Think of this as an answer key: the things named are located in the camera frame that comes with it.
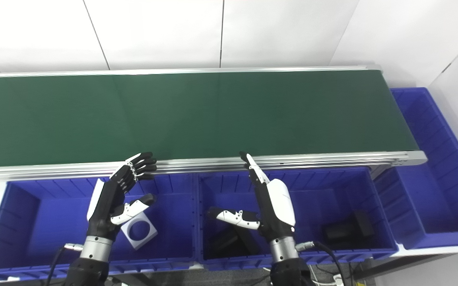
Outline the white and black left hand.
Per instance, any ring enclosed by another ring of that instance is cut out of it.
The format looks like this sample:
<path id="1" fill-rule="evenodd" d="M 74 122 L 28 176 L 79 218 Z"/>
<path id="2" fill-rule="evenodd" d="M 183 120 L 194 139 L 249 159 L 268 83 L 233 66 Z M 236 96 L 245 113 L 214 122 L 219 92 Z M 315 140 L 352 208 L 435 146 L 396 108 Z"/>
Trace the white and black left hand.
<path id="1" fill-rule="evenodd" d="M 152 152 L 126 159 L 110 176 L 96 182 L 87 211 L 87 236 L 115 241 L 121 226 L 152 206 L 154 194 L 125 202 L 125 196 L 141 180 L 153 180 L 157 159 Z"/>

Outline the white and black right hand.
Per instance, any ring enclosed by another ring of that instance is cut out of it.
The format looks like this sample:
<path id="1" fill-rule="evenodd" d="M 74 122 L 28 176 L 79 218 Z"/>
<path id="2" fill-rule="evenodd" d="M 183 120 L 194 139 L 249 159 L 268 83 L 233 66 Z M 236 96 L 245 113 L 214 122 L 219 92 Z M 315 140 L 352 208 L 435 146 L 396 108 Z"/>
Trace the white and black right hand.
<path id="1" fill-rule="evenodd" d="M 292 238 L 296 219 L 287 185 L 280 179 L 269 179 L 251 154 L 239 154 L 248 170 L 259 213 L 210 207 L 207 215 L 233 226 L 257 230 L 268 243 Z"/>

